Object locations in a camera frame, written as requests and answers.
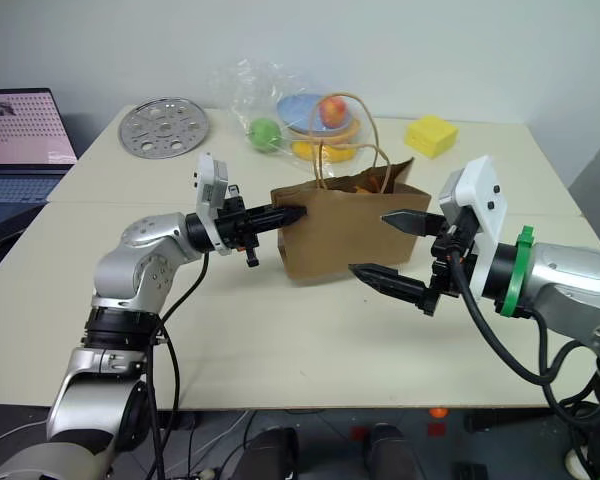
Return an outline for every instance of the white table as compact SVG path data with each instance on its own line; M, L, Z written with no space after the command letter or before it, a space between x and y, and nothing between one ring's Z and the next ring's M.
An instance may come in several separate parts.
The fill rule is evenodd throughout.
M254 204L251 194L247 200ZM0 403L52 402L89 313L95 265L123 228L148 214L194 208L56 201L42 211L0 266ZM502 240L514 242L525 223L536 227L538 241L600 247L574 215L510 215ZM418 240L403 274L429 278L430 241ZM460 300L443 298L430 318L353 278L295 286L283 271L275 232L261 236L258 255L255 269L242 254L212 256L207 279L168 323L183 408L544 405L540 389L490 351ZM182 267L167 306L200 266ZM533 322L499 317L486 300L481 305L503 342L535 367ZM554 353L563 339L551 340ZM171 366L166 348L158 350L159 404L168 407ZM557 394L580 390L593 369L591 353L575 352Z
M229 180L238 183L249 205L268 203L273 188L312 178L308 170L291 164L284 154L255 152L226 112L207 110L211 132L194 151L165 160L145 160L127 153L118 140L123 109L53 191L52 202L178 204L191 201L193 171L201 151L229 164ZM486 153L507 196L510 214L578 215L580 211L529 130L519 124L456 122L456 145L431 160L404 143L409 120L377 120L380 144L395 163L415 157L408 183L437 197L450 172ZM372 154L362 155L359 170L369 166ZM439 211L436 201L430 211Z

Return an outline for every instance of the red apple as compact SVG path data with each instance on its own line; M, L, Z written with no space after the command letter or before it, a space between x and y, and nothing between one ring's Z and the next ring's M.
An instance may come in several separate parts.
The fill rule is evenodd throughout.
M320 103L320 119L328 128L342 126L347 117L347 104L342 97L331 97Z

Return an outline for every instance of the perforated metal disc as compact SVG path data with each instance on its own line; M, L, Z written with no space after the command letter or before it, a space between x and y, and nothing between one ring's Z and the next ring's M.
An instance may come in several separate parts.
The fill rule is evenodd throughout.
M169 158L197 147L209 122L198 105L185 98L151 100L129 112L118 136L124 148L142 158Z

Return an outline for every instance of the clear plastic bag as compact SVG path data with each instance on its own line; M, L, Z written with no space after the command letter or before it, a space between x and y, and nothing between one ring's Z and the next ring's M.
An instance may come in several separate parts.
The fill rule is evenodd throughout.
M282 65L246 59L216 70L211 86L217 104L235 119L238 134L260 152L312 172L322 145L324 177L357 173L371 163L373 153L353 147L374 129L355 96L317 105L327 93L324 88ZM336 148L342 144L352 147Z

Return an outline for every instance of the laptop keyboard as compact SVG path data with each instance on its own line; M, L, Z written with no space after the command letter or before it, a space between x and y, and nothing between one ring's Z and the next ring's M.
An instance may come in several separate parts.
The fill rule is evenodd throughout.
M57 184L56 178L0 178L0 203L44 202Z

